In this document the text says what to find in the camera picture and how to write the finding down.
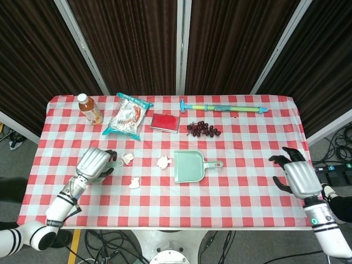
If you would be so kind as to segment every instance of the white bottle cap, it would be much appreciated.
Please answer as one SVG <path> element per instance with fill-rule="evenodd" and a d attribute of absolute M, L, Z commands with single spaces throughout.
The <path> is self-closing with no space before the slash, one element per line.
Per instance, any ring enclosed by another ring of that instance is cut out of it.
<path fill-rule="evenodd" d="M 79 103 L 88 103 L 89 99 L 85 93 L 80 93 L 77 97 Z"/>

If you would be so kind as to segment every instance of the juice bottle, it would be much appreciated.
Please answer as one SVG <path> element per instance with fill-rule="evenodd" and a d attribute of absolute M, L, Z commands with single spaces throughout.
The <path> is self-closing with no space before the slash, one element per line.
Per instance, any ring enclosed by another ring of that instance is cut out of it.
<path fill-rule="evenodd" d="M 92 125 L 103 123 L 103 115 L 94 100 L 85 93 L 78 95 L 78 106 Z"/>

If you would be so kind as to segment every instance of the bottle label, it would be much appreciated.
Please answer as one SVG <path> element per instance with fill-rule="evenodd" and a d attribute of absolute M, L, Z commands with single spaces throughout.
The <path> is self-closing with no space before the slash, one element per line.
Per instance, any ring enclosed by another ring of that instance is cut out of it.
<path fill-rule="evenodd" d="M 103 115 L 95 103 L 94 108 L 92 110 L 85 111 L 83 112 L 83 114 L 86 116 L 89 123 L 91 123 L 92 125 L 101 124 L 103 122 Z"/>

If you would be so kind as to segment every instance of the dark grapes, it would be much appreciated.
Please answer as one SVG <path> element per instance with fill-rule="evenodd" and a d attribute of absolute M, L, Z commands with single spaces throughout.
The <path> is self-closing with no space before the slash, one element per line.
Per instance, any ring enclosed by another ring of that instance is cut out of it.
<path fill-rule="evenodd" d="M 188 134 L 192 134 L 192 136 L 200 137 L 201 134 L 210 136 L 213 138 L 214 136 L 220 136 L 221 131 L 215 128 L 213 125 L 205 123 L 203 120 L 197 123 L 191 123 L 187 125 Z"/>

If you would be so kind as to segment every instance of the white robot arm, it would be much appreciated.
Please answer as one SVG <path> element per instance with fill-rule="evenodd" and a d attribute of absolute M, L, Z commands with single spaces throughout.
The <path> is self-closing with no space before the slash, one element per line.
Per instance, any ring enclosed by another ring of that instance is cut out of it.
<path fill-rule="evenodd" d="M 340 259 L 343 263 L 352 263 L 352 251 L 328 205 L 318 198 L 322 188 L 311 164 L 305 161 L 302 154 L 294 149 L 283 147 L 291 160 L 286 157 L 272 156 L 269 160 L 279 164 L 284 170 L 288 186 L 283 185 L 274 176 L 273 180 L 280 190 L 293 194 L 304 201 L 304 211 L 312 223 L 313 232 L 326 255 Z"/>
<path fill-rule="evenodd" d="M 46 211 L 46 225 L 33 221 L 15 229 L 0 231 L 0 257 L 16 253 L 24 244 L 36 250 L 50 247 L 65 220 L 81 211 L 77 201 L 87 188 L 87 183 L 97 178 L 104 179 L 112 173 L 113 168 L 103 172 L 110 160 L 116 160 L 116 152 L 89 148 L 76 167 L 77 175 L 70 179 Z M 73 207 L 76 211 L 69 215 Z"/>

